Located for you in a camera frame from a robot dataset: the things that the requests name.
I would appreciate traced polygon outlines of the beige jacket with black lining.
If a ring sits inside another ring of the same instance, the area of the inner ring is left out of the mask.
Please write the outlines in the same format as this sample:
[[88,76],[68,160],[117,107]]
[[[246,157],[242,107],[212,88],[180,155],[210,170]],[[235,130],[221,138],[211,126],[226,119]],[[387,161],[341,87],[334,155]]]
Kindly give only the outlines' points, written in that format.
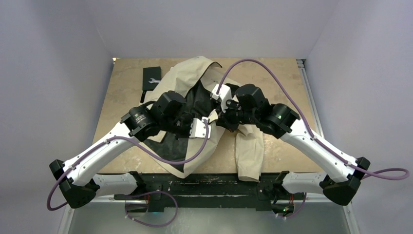
[[263,133],[254,125],[240,125],[226,146],[226,129],[216,124],[217,104],[210,93],[223,76],[218,70],[220,67],[218,62],[203,56],[187,59],[171,67],[155,89],[145,96],[145,102],[155,101],[164,92],[176,91],[186,99],[187,112],[211,120],[210,138],[193,161],[183,165],[170,165],[157,159],[155,162],[163,171],[178,178],[194,172],[237,172],[241,181],[259,182],[264,158]]

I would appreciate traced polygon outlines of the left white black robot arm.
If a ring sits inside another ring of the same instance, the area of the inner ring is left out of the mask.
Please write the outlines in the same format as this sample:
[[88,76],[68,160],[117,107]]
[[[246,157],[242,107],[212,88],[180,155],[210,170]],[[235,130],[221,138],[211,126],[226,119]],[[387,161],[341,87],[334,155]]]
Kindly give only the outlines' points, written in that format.
[[179,137],[208,136],[208,120],[194,118],[184,113],[186,100],[175,91],[163,93],[157,101],[148,101],[131,108],[108,134],[84,152],[62,161],[50,163],[49,168],[56,179],[47,198],[47,208],[55,211],[51,198],[56,188],[71,208],[79,208],[97,196],[124,194],[140,199],[145,194],[144,184],[136,172],[116,175],[100,175],[98,172],[121,153],[138,146],[160,131]]

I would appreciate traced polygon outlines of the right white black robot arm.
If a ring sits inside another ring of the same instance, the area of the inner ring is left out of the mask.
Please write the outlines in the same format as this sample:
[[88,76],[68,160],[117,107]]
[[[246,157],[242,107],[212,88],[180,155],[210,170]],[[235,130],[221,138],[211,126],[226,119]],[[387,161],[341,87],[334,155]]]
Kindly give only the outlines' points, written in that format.
[[286,198],[290,194],[314,193],[330,201],[348,205],[358,191],[369,160],[354,158],[334,147],[307,128],[304,120],[285,104],[270,104],[262,90],[253,84],[239,87],[235,93],[227,85],[215,85],[211,98],[218,101],[217,125],[236,130],[240,125],[254,125],[265,134],[290,144],[319,165],[320,173],[285,171],[274,184],[274,194]]

